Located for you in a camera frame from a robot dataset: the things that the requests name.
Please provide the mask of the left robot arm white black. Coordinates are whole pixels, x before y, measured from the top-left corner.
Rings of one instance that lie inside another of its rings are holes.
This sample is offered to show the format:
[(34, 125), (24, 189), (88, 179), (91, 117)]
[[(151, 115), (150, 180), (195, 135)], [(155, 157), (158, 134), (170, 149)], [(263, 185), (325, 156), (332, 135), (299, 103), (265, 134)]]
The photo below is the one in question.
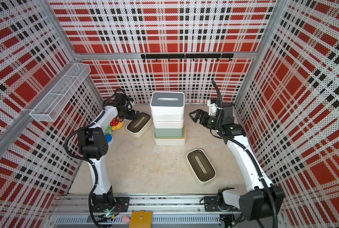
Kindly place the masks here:
[(113, 196), (112, 186), (108, 180), (106, 157), (109, 143), (105, 135), (110, 123), (115, 120), (122, 123), (124, 119), (137, 120), (139, 112), (133, 109), (134, 99), (130, 98), (122, 88), (103, 102), (103, 110), (85, 127), (70, 134), (63, 144), (68, 156), (85, 161), (90, 166), (93, 187), (89, 193), (90, 212), (103, 210), (115, 215), (122, 210), (122, 204)]

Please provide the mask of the cream tissue box dark lid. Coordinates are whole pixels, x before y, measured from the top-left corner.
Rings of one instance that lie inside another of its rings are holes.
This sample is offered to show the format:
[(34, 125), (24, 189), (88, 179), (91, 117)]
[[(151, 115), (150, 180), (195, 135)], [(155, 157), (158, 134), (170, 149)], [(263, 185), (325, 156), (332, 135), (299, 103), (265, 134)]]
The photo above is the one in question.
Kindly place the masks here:
[(144, 135), (152, 123), (152, 116), (150, 114), (146, 112), (140, 112), (138, 119), (130, 121), (126, 129), (131, 136), (134, 138), (139, 138)]

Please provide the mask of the white tissue box grey lid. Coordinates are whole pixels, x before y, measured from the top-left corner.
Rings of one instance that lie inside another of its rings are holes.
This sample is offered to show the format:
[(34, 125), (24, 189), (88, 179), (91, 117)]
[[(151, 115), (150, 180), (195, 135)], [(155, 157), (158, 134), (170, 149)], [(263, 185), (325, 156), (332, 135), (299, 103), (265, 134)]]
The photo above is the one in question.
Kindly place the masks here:
[(183, 115), (185, 94), (183, 92), (153, 92), (150, 108), (154, 115)]

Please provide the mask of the large white box bamboo lid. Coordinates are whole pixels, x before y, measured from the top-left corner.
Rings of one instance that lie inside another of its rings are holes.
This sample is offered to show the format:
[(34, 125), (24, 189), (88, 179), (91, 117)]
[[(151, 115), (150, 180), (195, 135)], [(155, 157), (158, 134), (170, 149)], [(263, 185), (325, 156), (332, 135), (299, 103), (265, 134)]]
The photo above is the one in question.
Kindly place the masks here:
[(158, 146), (184, 146), (186, 143), (186, 125), (183, 127), (182, 138), (157, 138), (154, 136), (154, 140)]

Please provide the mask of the mint green tissue box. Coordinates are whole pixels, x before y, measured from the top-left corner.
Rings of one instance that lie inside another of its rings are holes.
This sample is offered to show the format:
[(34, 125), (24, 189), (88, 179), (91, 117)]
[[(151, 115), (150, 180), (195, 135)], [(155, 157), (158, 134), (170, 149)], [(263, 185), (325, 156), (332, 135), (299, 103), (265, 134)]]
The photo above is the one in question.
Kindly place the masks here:
[(155, 128), (156, 138), (183, 138), (185, 135), (183, 128)]

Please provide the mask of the cream box dark lid front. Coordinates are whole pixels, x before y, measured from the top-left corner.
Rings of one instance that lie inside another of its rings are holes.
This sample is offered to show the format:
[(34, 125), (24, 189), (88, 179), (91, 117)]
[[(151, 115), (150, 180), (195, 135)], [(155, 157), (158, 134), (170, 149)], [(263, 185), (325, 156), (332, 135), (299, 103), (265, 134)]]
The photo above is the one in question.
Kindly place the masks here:
[(203, 150), (195, 149), (187, 153), (186, 158), (192, 173), (200, 183), (208, 183), (216, 177), (217, 172)]

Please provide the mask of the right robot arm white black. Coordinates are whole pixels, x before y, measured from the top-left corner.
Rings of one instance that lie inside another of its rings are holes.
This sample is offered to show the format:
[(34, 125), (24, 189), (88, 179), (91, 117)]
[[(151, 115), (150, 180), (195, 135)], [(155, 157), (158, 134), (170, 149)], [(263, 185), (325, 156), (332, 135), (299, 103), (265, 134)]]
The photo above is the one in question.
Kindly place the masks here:
[[(189, 113), (194, 123), (200, 123), (209, 129), (211, 135), (222, 140), (233, 153), (241, 170), (247, 192), (240, 194), (233, 187), (219, 189), (215, 197), (203, 197), (200, 202), (205, 210), (222, 211), (221, 216), (225, 226), (232, 228), (242, 219), (255, 220), (260, 227), (264, 227), (261, 219), (272, 218), (272, 226), (279, 225), (278, 214), (285, 197), (284, 190), (276, 186), (267, 177), (256, 159), (245, 130), (236, 124), (233, 116), (233, 105), (225, 103), (216, 82), (211, 81), (217, 92), (215, 99), (208, 100), (209, 110), (202, 109)], [(239, 217), (228, 216), (227, 212), (240, 212)]]

